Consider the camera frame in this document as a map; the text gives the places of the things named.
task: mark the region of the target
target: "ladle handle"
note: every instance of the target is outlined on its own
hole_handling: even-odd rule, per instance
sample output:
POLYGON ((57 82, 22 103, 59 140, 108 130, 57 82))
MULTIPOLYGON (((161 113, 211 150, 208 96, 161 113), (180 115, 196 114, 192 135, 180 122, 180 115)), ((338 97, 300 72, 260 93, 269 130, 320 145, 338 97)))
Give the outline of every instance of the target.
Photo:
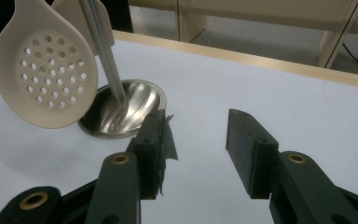
POLYGON ((79 3, 83 10, 95 48, 100 56, 110 90, 115 95, 117 103, 121 105, 124 103, 126 95, 121 84, 120 76, 118 75, 111 46, 105 36, 105 34, 108 33, 103 29, 101 13, 96 1, 97 0, 79 0, 79 3))

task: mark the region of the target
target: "white table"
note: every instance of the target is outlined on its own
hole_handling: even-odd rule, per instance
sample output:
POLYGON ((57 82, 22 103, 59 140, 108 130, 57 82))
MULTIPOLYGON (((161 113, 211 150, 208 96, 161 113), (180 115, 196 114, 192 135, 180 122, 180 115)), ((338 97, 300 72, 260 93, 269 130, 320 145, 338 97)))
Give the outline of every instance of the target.
MULTIPOLYGON (((174 115, 179 161, 168 161, 164 196, 142 201, 143 223, 272 223, 269 201, 249 199, 225 150, 230 108, 256 117, 280 151, 311 156, 336 185, 358 194, 355 75, 122 33, 113 50, 121 78, 159 85, 174 115)), ((100 86, 106 83, 100 75, 100 86)), ((77 189, 129 142, 94 138, 77 124, 35 127, 0 96, 0 211, 32 187, 62 195, 77 189)))

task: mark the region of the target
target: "metal ladle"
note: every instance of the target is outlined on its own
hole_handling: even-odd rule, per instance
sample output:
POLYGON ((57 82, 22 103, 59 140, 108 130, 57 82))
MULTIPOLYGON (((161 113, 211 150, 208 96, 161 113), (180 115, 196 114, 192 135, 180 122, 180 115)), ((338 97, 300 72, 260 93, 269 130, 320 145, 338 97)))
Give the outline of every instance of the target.
POLYGON ((108 85, 98 89, 89 111, 78 121, 95 137, 120 138, 139 131, 145 116, 167 104, 164 91, 144 80, 121 81, 101 14, 95 0, 79 0, 92 40, 98 51, 108 85))

